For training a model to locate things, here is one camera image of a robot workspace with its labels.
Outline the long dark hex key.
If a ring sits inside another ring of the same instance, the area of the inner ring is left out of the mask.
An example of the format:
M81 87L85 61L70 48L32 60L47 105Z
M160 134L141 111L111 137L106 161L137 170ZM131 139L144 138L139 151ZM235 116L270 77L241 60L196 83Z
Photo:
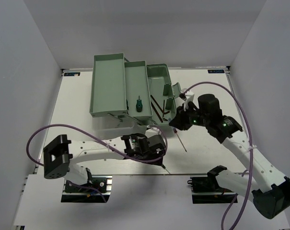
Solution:
M160 114L158 113L158 111L157 111L157 109L156 109L156 107L155 107L155 105L157 105L158 107L159 107L159 105L157 104L156 100L154 99L154 97L153 97L152 95L151 95L151 100L153 101L153 102L151 103L152 108L154 109L154 111L155 111L157 117L159 118L160 122L163 123L163 120L162 120Z

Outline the stubby green screwdriver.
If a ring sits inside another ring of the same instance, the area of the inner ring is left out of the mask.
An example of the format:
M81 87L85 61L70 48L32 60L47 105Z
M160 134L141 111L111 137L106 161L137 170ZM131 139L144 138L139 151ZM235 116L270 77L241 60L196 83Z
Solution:
M140 96L138 96L138 99L136 101L136 111L138 113L140 113L140 112L142 112L142 109L143 109L142 100L141 100Z

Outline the green toolbox with clear lid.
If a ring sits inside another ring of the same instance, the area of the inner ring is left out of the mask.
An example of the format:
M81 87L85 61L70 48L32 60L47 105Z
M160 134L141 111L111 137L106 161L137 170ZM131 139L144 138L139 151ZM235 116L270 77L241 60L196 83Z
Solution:
M123 53L95 55L89 113L93 131L100 138L143 132L147 126L168 130L176 113L176 99L181 87L171 81L166 64L127 61ZM168 112L161 123L151 107L151 95ZM140 96L142 112L136 111Z

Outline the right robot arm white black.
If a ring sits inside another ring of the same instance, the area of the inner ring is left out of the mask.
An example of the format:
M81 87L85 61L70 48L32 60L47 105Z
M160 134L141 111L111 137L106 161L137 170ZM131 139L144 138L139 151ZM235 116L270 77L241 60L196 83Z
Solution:
M231 116L223 115L219 100L213 94L198 97L181 93L183 104L176 109L169 125L186 131L191 126L205 127L207 132L227 148L249 171L251 179L244 179L224 166L210 170L208 186L213 191L227 188L252 201L257 211L267 219L290 206L290 177L275 168L253 144L249 143L242 126Z

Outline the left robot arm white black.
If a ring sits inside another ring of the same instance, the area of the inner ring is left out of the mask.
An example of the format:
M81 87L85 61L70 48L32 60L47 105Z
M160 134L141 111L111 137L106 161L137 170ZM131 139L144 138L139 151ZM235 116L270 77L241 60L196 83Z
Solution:
M82 191L93 185L90 169L82 162L98 160L132 160L150 165L162 165L166 143L161 135L146 137L136 133L110 140L74 141L67 135L55 137L43 149L44 178L65 178Z

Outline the right blue table label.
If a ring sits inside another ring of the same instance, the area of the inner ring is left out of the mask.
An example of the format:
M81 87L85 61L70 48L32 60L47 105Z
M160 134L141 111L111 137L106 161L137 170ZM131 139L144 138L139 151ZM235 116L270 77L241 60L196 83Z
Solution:
M225 71L223 69L208 69L209 74L223 74Z

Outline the blue table label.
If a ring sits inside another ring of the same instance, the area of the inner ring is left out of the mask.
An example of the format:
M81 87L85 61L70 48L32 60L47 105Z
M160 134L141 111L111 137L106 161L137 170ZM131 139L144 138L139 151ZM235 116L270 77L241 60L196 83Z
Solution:
M209 74L223 74L225 71L223 69L208 69Z
M65 77L75 77L75 76L80 76L80 72L65 72L64 76Z

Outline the left blue table label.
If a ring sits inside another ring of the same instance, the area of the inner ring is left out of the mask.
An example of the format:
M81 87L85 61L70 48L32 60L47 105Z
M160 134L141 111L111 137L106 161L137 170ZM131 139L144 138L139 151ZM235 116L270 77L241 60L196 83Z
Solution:
M80 76L80 72L65 72L64 76L65 77L75 77L75 76Z

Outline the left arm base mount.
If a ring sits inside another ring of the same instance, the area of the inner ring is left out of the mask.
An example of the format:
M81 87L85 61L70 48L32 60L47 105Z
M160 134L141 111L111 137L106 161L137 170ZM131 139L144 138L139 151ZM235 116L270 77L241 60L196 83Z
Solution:
M88 184L74 186L65 181L61 203L105 203L111 195L112 176L93 176Z

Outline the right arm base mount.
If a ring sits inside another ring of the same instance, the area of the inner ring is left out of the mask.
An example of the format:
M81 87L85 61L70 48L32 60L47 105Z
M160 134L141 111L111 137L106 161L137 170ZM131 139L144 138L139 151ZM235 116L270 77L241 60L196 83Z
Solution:
M215 187L206 176L190 177L187 184L191 188L193 204L230 204L236 195L233 191Z

